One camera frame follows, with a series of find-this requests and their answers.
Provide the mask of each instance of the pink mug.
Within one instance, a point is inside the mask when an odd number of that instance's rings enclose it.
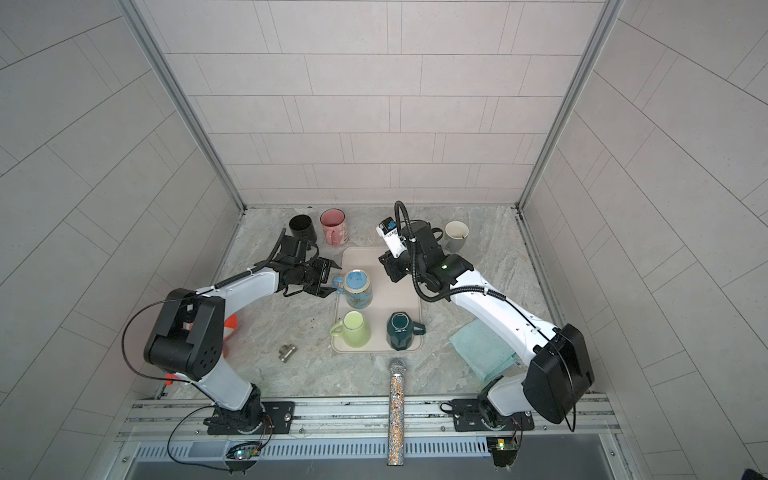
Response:
[[[338,208],[326,210],[320,215],[320,223],[326,234],[326,242],[329,245],[343,245],[349,239],[349,231],[346,229],[346,216]]]

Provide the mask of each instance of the black mug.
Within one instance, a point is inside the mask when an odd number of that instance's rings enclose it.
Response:
[[[317,232],[315,232],[309,215],[296,215],[288,222],[288,228],[294,237],[309,240],[310,243],[317,243]]]

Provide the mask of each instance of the mug handle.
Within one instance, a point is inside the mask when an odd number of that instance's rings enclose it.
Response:
[[[331,336],[339,336],[339,335],[341,335],[342,323],[343,322],[344,322],[344,320],[339,320],[338,322],[333,324],[333,326],[331,327],[331,330],[329,332],[331,334]]]

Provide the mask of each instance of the sparkly microphone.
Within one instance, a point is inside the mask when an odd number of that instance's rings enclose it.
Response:
[[[403,442],[405,436],[404,392],[406,380],[403,374],[406,365],[401,359],[394,359],[389,364],[389,441],[387,442],[387,465],[402,465],[406,453]]]

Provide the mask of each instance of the dark green mug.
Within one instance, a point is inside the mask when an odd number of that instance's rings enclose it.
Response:
[[[414,322],[408,313],[395,312],[386,324],[389,346],[395,350],[405,350],[413,343],[414,335],[427,333],[423,323]]]

